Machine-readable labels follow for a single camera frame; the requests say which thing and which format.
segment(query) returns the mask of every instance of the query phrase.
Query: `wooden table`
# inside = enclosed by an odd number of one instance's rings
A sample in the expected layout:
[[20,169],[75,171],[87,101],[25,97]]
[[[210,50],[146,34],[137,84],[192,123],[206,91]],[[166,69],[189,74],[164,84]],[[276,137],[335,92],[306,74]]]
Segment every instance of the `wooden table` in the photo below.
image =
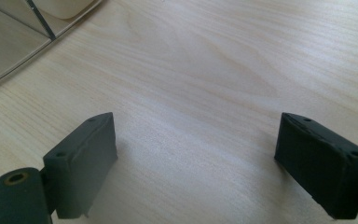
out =
[[273,155],[282,112],[358,145],[358,1],[106,0],[0,80],[0,175],[108,111],[119,160],[54,223],[331,223]]

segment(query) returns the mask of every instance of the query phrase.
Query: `screw hole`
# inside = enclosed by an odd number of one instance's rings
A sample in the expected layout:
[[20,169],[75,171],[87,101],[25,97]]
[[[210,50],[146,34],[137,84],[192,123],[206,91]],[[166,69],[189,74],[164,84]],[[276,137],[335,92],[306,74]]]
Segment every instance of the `screw hole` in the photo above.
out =
[[57,153],[57,157],[64,157],[64,156],[66,156],[66,153],[64,152]]
[[352,151],[351,154],[352,154],[352,156],[358,157],[358,152],[356,152],[356,151]]
[[9,176],[6,180],[5,180],[5,184],[12,186],[12,185],[16,185],[16,184],[20,184],[22,181],[24,181],[26,178],[28,178],[28,174],[27,173],[19,173],[19,174],[14,174]]

